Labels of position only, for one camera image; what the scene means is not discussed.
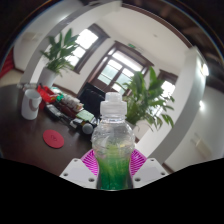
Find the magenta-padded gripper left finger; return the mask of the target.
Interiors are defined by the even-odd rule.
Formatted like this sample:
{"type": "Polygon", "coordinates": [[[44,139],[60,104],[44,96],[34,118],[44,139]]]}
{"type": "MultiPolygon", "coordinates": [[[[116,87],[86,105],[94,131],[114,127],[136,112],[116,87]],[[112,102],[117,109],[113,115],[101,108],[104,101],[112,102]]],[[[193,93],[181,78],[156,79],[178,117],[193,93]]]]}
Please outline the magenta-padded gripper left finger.
{"type": "Polygon", "coordinates": [[[74,158],[62,171],[60,177],[84,188],[96,189],[99,166],[90,150],[81,159],[74,158]]]}

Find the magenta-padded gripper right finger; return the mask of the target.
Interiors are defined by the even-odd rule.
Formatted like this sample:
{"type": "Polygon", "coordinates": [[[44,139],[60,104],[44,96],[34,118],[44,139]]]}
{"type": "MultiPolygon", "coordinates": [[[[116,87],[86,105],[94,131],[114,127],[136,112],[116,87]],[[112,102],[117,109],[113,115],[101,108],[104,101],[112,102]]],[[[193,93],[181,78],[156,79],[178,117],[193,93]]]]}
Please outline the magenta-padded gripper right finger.
{"type": "Polygon", "coordinates": [[[130,176],[134,188],[141,188],[159,180],[168,173],[155,158],[146,158],[135,149],[130,159],[130,176]]]}

